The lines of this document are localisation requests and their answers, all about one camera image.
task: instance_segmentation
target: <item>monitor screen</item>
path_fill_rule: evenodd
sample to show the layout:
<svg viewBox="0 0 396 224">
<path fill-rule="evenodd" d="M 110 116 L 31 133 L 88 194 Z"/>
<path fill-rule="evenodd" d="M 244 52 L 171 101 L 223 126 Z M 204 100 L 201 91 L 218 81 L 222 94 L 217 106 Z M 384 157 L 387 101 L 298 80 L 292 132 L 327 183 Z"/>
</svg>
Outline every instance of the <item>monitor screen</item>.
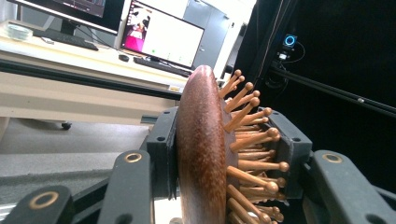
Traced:
<svg viewBox="0 0 396 224">
<path fill-rule="evenodd" d="M 191 68 L 204 29 L 133 1 L 120 47 Z"/>
<path fill-rule="evenodd" d="M 87 25 L 109 34 L 119 31 L 124 0 L 8 0 L 64 21 Z"/>
</svg>

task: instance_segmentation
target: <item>desk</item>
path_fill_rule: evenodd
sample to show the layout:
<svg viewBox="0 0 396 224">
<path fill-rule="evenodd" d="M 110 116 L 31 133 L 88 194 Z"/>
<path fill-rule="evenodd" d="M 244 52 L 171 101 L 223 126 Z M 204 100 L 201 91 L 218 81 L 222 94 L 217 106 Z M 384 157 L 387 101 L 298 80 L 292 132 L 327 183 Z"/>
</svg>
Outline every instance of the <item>desk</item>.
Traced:
<svg viewBox="0 0 396 224">
<path fill-rule="evenodd" d="M 0 117 L 137 124 L 175 106 L 185 77 L 38 37 L 10 39 L 0 26 Z"/>
</svg>

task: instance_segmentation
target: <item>keyboard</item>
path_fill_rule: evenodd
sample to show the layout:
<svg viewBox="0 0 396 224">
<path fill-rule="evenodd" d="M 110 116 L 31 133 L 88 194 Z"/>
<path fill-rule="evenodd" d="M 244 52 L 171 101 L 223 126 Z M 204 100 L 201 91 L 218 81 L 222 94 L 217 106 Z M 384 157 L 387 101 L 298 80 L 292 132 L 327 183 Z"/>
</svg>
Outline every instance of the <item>keyboard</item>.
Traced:
<svg viewBox="0 0 396 224">
<path fill-rule="evenodd" d="M 59 31 L 52 30 L 52 29 L 47 29 L 46 31 L 38 30 L 38 29 L 35 29 L 32 27 L 28 27 L 28 26 L 24 26 L 24 25 L 12 23 L 12 22 L 10 24 L 19 25 L 19 26 L 25 27 L 29 30 L 32 30 L 33 36 L 46 37 L 46 38 L 49 38 L 56 42 L 61 42 L 64 44 L 73 45 L 73 46 L 84 48 L 84 49 L 99 50 L 93 43 L 85 42 L 84 38 L 79 37 L 79 36 L 63 34 Z"/>
<path fill-rule="evenodd" d="M 134 62 L 138 63 L 138 64 L 145 65 L 147 67 L 151 67 L 151 68 L 159 69 L 159 70 L 162 70 L 162 71 L 165 71 L 165 72 L 177 74 L 177 75 L 180 75 L 180 76 L 183 76 L 183 77 L 189 77 L 191 75 L 191 72 L 189 72 L 189 71 L 185 71 L 185 70 L 178 69 L 178 68 L 175 68 L 175 67 L 167 66 L 165 64 L 161 64 L 161 63 L 158 63 L 158 62 L 148 61 L 148 60 L 145 60 L 143 58 L 134 57 Z"/>
</svg>

